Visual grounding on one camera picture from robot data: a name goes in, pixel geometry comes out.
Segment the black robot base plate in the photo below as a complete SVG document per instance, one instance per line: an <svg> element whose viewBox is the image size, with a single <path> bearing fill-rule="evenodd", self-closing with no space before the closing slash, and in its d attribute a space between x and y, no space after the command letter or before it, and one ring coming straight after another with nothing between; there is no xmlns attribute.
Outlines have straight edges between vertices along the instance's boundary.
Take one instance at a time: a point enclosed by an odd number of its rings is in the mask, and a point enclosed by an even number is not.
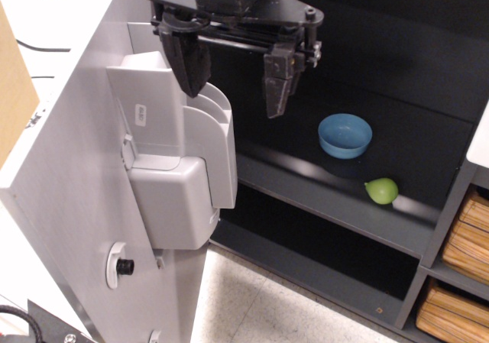
<svg viewBox="0 0 489 343"><path fill-rule="evenodd" d="M87 334L65 323L30 300L28 300L28 313L38 324L44 342L94 342Z"/></svg>

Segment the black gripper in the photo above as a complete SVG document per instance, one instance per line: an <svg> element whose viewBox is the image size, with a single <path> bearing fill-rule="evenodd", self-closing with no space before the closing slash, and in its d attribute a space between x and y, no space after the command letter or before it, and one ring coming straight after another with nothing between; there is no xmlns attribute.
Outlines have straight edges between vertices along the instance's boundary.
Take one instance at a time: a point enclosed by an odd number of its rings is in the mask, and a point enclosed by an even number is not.
<svg viewBox="0 0 489 343"><path fill-rule="evenodd" d="M199 35L263 50L267 117L285 112L302 72L321 57L317 29L324 14L299 0L149 0L151 19L180 88L191 98L211 75L209 48Z"/></svg>

